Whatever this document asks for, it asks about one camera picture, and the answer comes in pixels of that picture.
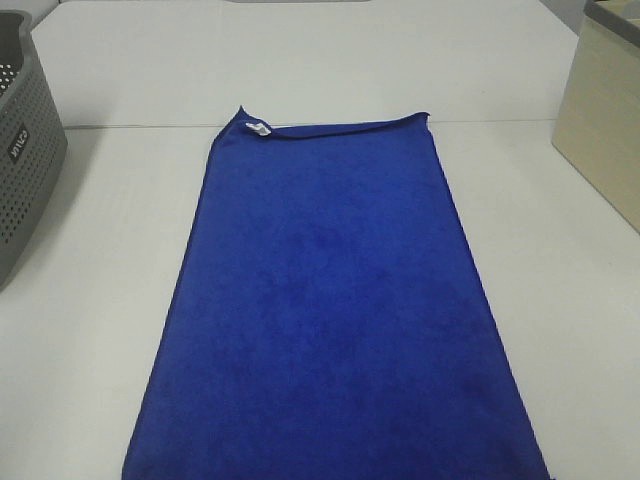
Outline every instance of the table surface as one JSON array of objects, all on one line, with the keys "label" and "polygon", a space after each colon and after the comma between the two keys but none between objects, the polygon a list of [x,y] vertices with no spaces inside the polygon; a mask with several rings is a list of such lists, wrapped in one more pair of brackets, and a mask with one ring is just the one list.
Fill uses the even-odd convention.
[{"label": "table surface", "polygon": [[68,2],[34,41],[67,126],[553,119],[576,46],[535,0]]},{"label": "table surface", "polygon": [[[418,9],[416,2],[395,3],[414,13]],[[38,48],[44,50],[43,63],[67,125],[184,122],[188,127],[67,130],[69,154],[59,184],[13,278],[0,292],[0,478],[119,479],[184,254],[207,153],[219,131],[215,126],[193,125],[228,121],[243,101],[242,88],[251,83],[242,80],[251,72],[251,61],[260,65],[257,71],[278,72],[264,80],[268,88],[278,89],[277,95],[263,98],[249,92],[255,105],[247,103],[256,107],[251,113],[274,124],[384,119],[406,113],[400,110],[421,109],[423,104],[434,113],[431,130],[438,153],[551,474],[559,480],[635,478],[640,471],[640,236],[553,149],[549,141],[553,121],[544,119],[555,116],[566,80],[560,77],[566,76],[572,55],[568,44],[575,45],[575,38],[568,29],[566,35],[558,30],[560,24],[544,9],[532,6],[537,4],[533,0],[487,0],[484,13],[475,3],[480,2],[471,2],[473,19],[455,0],[425,7],[421,20],[433,29],[425,43],[407,44],[404,54],[412,62],[400,66],[396,63],[400,60],[390,55],[393,49],[384,50],[396,71],[385,74],[375,64],[373,77],[364,75],[366,62],[374,59],[366,51],[364,59],[354,57],[353,70],[342,71],[343,85],[335,69],[338,64],[348,67],[346,53],[336,53],[338,58],[329,64],[316,63],[316,57],[298,58],[310,69],[307,72],[290,67],[286,58],[269,67],[278,57],[263,56],[265,45],[254,42],[255,48],[244,57],[237,53],[225,57],[229,63],[222,73],[239,85],[229,80],[215,84],[228,91],[209,88],[214,83],[207,78],[213,77],[206,76],[213,76],[221,63],[199,65],[201,77],[187,80],[181,102],[171,104],[174,110],[155,101],[159,88],[133,89],[102,61],[109,58],[118,66],[138,68],[130,73],[142,81],[147,75],[144,68],[154,75],[154,69],[162,67],[160,47],[171,43],[166,36],[190,26],[180,45],[197,38],[211,40],[208,27],[222,18],[226,4],[198,6],[220,14],[211,18],[194,15],[196,7],[187,8],[188,21],[181,20],[181,25],[169,21],[175,6],[155,2],[71,2],[45,20],[36,30]],[[359,43],[377,39],[378,28],[381,35],[393,36],[392,28],[403,26],[401,13],[387,3],[371,4],[386,16],[378,19],[376,28],[368,27],[373,15],[349,19],[363,35]],[[149,17],[145,21],[144,5]],[[487,14],[487,8],[497,14],[499,5],[531,15],[532,23],[513,24],[510,14],[499,18]],[[252,18],[254,23],[248,29],[249,20],[238,20],[243,29],[263,32],[261,40],[270,30],[275,43],[290,52],[298,47],[287,44],[287,32],[305,35],[309,25],[320,31],[331,20],[338,22],[338,36],[344,39],[347,18],[342,17],[352,15],[347,10],[334,15],[329,5],[314,5],[315,23],[299,5],[273,6],[273,13],[263,5],[241,7],[238,18]],[[137,12],[137,22],[120,18],[125,11]],[[105,23],[118,25],[110,35],[98,24],[101,15]],[[437,25],[434,17],[449,22],[449,27]],[[475,25],[479,19],[482,26]],[[461,25],[475,32],[486,30],[488,37],[474,43],[461,30],[460,35],[467,35],[464,41],[455,35],[443,40],[449,38],[444,32],[458,32]],[[224,23],[220,28],[232,26]],[[73,41],[65,32],[74,32]],[[540,39],[542,45],[531,46],[533,64],[535,56],[547,49],[549,66],[535,79],[516,72],[524,68],[526,73],[531,65],[516,61],[520,56],[504,45],[499,55],[508,57],[500,60],[504,64],[491,64],[492,57],[484,57],[487,67],[494,69],[486,76],[474,63],[476,57],[483,59],[497,37],[508,40],[508,32],[516,53],[525,48],[523,32],[529,39]],[[418,31],[410,35],[422,38]],[[124,49],[122,38],[132,42],[130,49]],[[246,36],[233,38],[220,47],[221,52],[252,44]],[[305,41],[313,43],[315,38],[310,35]],[[95,49],[95,58],[102,60],[92,63],[88,53],[76,57],[79,47],[74,42],[79,39],[87,52]],[[48,44],[54,40],[65,49],[54,50]],[[376,46],[384,49],[383,43],[376,40]],[[438,45],[438,55],[430,56],[431,50],[423,47],[429,44]],[[145,46],[149,55],[139,57]],[[459,64],[451,62],[454,57],[459,57]],[[180,62],[184,67],[187,60]],[[440,69],[449,65],[448,84],[446,72],[434,79],[422,71],[434,62]],[[104,83],[96,73],[100,68]],[[504,94],[499,92],[498,87],[504,86],[500,81],[491,84],[486,95],[479,90],[465,92],[463,86],[475,88],[474,82],[457,73],[474,68],[475,80],[506,76],[524,83]],[[324,89],[318,90],[323,84],[317,79],[311,86],[292,83],[289,90],[278,86],[282,72],[311,80],[318,69],[326,69]],[[420,94],[417,83],[411,83],[413,77],[407,91],[400,88],[405,74],[418,70],[424,75],[424,92]],[[384,78],[374,85],[378,73]],[[393,76],[402,85],[384,90]],[[363,91],[353,87],[359,79],[364,79]],[[371,104],[365,103],[371,89],[383,84],[370,98]],[[531,96],[522,93],[530,84]],[[324,93],[343,86],[353,89],[354,98],[343,93],[343,104],[335,96],[325,98]],[[104,96],[98,94],[101,89]],[[428,94],[432,90],[437,97]],[[464,96],[461,101],[458,94]],[[494,116],[503,119],[502,114],[512,121],[487,121]]]}]

